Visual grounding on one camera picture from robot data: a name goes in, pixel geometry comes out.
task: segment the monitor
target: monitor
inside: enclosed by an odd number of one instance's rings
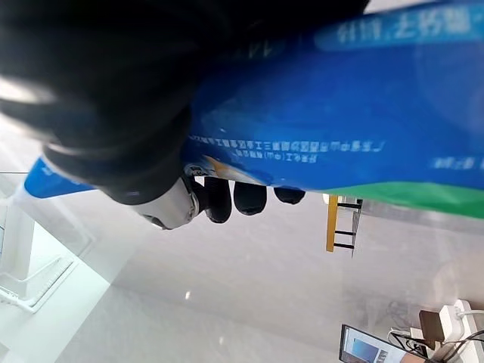
[[[341,329],[340,361],[345,363],[427,363],[427,358],[366,334],[354,327]]]

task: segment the green stripe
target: green stripe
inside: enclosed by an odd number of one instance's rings
[[[327,192],[484,219],[484,191],[479,189],[393,181],[336,188]]]

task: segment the black glove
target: black glove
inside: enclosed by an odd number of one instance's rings
[[[182,174],[201,64],[237,42],[355,16],[367,2],[2,0],[0,111],[39,139],[64,175],[123,204],[150,203]],[[194,189],[205,194],[198,210],[227,220],[226,181],[206,178]],[[288,203],[304,195],[275,192]],[[259,213],[266,193],[237,183],[235,206]]]

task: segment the white power strip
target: white power strip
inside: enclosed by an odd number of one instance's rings
[[[439,313],[442,330],[444,331],[444,343],[465,340],[469,335],[476,333],[479,329],[476,326],[476,319],[472,315],[459,316],[459,312],[469,312],[472,310],[468,301],[457,300],[453,306],[446,305]],[[451,344],[444,345],[441,350],[446,351],[443,356],[448,356],[452,351]],[[450,361],[464,363],[483,363],[484,348],[480,341],[470,341],[459,349],[459,353]]]

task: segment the blue packaging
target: blue packaging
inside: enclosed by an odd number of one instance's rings
[[[483,60],[484,2],[248,45],[207,70],[185,172],[484,218]]]

